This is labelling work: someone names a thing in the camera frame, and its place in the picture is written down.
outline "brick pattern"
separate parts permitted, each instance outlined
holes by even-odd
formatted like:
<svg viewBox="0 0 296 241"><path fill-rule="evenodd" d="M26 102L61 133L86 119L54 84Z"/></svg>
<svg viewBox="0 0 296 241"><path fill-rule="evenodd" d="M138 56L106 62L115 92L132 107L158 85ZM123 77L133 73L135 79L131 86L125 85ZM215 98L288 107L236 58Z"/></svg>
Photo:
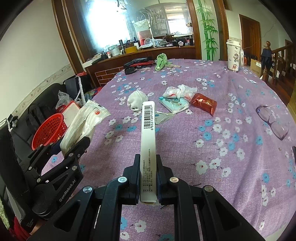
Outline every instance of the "brick pattern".
<svg viewBox="0 0 296 241"><path fill-rule="evenodd" d="M96 72L95 75L96 75L96 78L98 79L100 86L104 86L110 80L112 80L117 73L119 73L123 69L124 69L123 67L107 69L104 71Z"/></svg>

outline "red pouch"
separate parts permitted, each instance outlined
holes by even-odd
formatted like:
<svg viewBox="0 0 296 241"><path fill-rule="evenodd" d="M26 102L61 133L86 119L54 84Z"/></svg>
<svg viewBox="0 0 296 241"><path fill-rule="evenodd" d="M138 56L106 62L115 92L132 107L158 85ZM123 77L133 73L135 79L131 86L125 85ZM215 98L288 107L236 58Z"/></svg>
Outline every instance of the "red pouch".
<svg viewBox="0 0 296 241"><path fill-rule="evenodd" d="M211 116L214 115L214 112L216 110L217 107L217 102L200 94L200 93L196 93L191 102L192 105L208 112L211 114Z"/></svg>

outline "eyeglasses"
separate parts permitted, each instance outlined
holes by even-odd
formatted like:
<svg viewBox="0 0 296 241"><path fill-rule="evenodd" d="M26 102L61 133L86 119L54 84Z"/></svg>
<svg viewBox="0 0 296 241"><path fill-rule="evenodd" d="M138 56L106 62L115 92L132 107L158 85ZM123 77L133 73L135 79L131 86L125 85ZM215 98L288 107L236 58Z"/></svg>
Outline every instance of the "eyeglasses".
<svg viewBox="0 0 296 241"><path fill-rule="evenodd" d="M256 112L259 115L259 117L270 126L272 132L276 135L276 137L282 141L289 132L290 122L288 122L287 124L279 124L276 121L276 116L274 112L271 111L271 114L270 114L270 112L268 111L267 107L272 107L272 106L273 105L271 106L259 105L256 108Z"/></svg>

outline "yellow container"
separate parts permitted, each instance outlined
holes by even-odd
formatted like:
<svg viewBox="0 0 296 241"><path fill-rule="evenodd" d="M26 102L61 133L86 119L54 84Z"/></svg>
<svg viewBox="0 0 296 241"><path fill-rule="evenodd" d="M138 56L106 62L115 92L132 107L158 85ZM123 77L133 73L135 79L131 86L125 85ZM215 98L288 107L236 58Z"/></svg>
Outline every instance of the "yellow container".
<svg viewBox="0 0 296 241"><path fill-rule="evenodd" d="M137 49L137 46L133 46L133 47L128 47L125 49L126 53L134 53L134 52L137 52L138 49Z"/></svg>

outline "white tumbler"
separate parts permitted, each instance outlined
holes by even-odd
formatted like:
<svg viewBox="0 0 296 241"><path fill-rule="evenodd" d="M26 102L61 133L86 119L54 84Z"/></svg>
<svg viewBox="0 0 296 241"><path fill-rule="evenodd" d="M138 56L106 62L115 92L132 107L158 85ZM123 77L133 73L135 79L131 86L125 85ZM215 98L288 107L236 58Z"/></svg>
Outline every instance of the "white tumbler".
<svg viewBox="0 0 296 241"><path fill-rule="evenodd" d="M230 39L227 40L226 44L228 51L228 69L238 72L241 46L239 42Z"/></svg>

